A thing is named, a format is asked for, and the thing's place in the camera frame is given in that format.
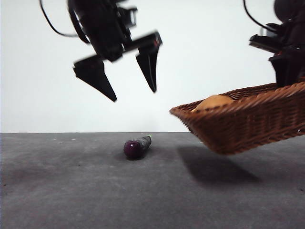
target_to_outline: eggplant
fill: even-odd
[[[123,151],[129,159],[140,159],[145,156],[145,153],[151,144],[152,136],[148,135],[127,141]]]

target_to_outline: wicker basket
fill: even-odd
[[[224,93],[234,103],[192,113],[201,101],[170,110],[214,152],[233,155],[305,134],[305,78]]]

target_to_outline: robotic arm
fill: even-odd
[[[136,8],[124,9],[119,2],[124,0],[68,0],[71,20],[83,42],[91,44],[96,55],[74,64],[76,76],[102,92],[112,101],[116,95],[105,75],[103,61],[121,58],[125,52],[139,50],[137,62],[153,92],[156,92],[157,54],[162,44],[158,32],[137,40],[131,39],[130,28],[136,25]],[[50,23],[40,0],[41,9]],[[244,7],[250,18],[244,0]],[[269,59],[279,87],[295,83],[305,75],[305,0],[275,0],[274,10],[282,24],[270,23],[260,26],[267,30],[265,36],[255,35],[250,45],[272,52]]]
[[[272,63],[279,87],[305,76],[305,0],[275,0],[274,10],[283,23],[267,24],[267,35],[255,35],[250,45],[274,53]]]

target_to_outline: woven basket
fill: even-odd
[[[212,151],[233,155],[305,134],[305,77],[224,93],[234,103],[191,112],[203,100],[170,110]]]

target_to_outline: black cable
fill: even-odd
[[[259,26],[263,27],[264,29],[270,31],[270,32],[276,32],[276,30],[272,30],[264,25],[262,25],[261,23],[259,23],[257,20],[255,20],[251,14],[249,13],[248,9],[247,9],[247,5],[246,5],[246,0],[244,0],[244,10],[246,11],[246,13],[248,14],[248,16],[251,18],[252,21],[254,21],[256,24],[258,24]]]
[[[41,8],[41,10],[42,10],[42,12],[43,12],[43,15],[44,15],[44,17],[46,18],[48,24],[51,26],[51,28],[52,28],[57,34],[59,34],[59,35],[61,35],[61,36],[64,36],[64,37],[78,37],[77,34],[64,34],[64,33],[58,32],[58,31],[53,27],[52,23],[50,22],[50,20],[49,20],[47,14],[46,14],[46,12],[44,11],[44,8],[43,8],[43,5],[42,5],[42,0],[39,0],[39,3],[40,3],[40,8]]]

